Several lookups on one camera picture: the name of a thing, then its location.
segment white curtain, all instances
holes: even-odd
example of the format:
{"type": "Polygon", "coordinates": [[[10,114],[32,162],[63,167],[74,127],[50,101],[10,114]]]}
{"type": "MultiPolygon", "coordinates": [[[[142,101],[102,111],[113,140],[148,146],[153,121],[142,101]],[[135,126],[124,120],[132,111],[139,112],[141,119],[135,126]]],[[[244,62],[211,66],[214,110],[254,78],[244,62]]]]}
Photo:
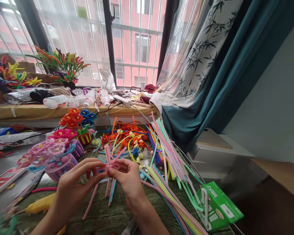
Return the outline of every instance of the white curtain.
{"type": "Polygon", "coordinates": [[[175,16],[175,26],[151,99],[161,105],[188,108],[205,82],[222,48],[243,0],[195,1],[194,13],[185,9],[191,0],[183,0],[175,16]]]}

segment teal curtain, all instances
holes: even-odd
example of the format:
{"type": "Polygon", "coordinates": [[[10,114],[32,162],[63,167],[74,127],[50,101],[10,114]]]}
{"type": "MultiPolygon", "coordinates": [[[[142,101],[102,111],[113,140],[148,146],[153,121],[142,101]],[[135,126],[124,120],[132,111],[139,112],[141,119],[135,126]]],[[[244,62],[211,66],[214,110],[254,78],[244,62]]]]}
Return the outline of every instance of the teal curtain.
{"type": "Polygon", "coordinates": [[[294,0],[244,3],[246,13],[241,22],[236,18],[238,29],[232,29],[230,45],[225,42],[195,102],[187,109],[162,106],[168,133],[185,151],[206,127],[223,130],[294,26],[294,0]]]}

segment white wall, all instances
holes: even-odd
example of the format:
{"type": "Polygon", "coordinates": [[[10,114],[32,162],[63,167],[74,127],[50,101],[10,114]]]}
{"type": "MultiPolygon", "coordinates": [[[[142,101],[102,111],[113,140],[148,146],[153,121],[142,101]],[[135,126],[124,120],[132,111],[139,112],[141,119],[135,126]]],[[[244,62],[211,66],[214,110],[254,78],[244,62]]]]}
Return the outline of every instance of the white wall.
{"type": "Polygon", "coordinates": [[[294,28],[223,134],[255,156],[294,162],[294,28]]]}

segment plastic bottle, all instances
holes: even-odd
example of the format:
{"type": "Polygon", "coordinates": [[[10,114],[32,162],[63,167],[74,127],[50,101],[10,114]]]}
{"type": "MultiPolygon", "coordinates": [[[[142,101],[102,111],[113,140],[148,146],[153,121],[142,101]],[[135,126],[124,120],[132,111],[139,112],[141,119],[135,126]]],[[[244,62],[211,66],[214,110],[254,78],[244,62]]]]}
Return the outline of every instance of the plastic bottle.
{"type": "Polygon", "coordinates": [[[84,95],[78,95],[72,98],[69,98],[68,100],[68,106],[71,108],[77,108],[84,104],[86,101],[86,97],[84,95]]]}
{"type": "Polygon", "coordinates": [[[16,142],[19,140],[23,140],[23,143],[18,145],[35,144],[39,141],[45,140],[45,135],[40,134],[39,132],[25,132],[25,133],[19,133],[19,134],[0,136],[0,141],[4,143],[16,142]]]}
{"type": "Polygon", "coordinates": [[[56,109],[58,107],[66,105],[69,98],[65,95],[59,95],[54,97],[45,98],[43,104],[50,109],[56,109]]]}
{"type": "Polygon", "coordinates": [[[95,102],[95,100],[96,100],[95,92],[93,90],[88,91],[87,94],[85,95],[85,102],[83,106],[85,108],[88,108],[90,104],[95,102]]]}
{"type": "Polygon", "coordinates": [[[101,89],[99,91],[99,94],[100,94],[101,102],[107,107],[110,106],[110,97],[109,97],[108,92],[104,89],[101,89]]]}

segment yellow glue gun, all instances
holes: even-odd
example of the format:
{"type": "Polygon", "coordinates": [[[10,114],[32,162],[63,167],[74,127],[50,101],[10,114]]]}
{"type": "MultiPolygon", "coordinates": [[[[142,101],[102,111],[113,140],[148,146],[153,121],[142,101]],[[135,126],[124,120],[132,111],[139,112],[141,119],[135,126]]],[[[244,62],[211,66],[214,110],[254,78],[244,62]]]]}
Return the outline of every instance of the yellow glue gun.
{"type": "MultiPolygon", "coordinates": [[[[46,212],[47,210],[49,210],[49,208],[51,207],[54,199],[56,197],[56,193],[50,194],[48,196],[45,196],[37,201],[35,201],[34,203],[30,204],[27,208],[26,208],[26,214],[37,214],[41,211],[46,212]]],[[[57,235],[62,235],[65,233],[65,227],[64,226],[60,232],[58,232],[57,235]]]]}

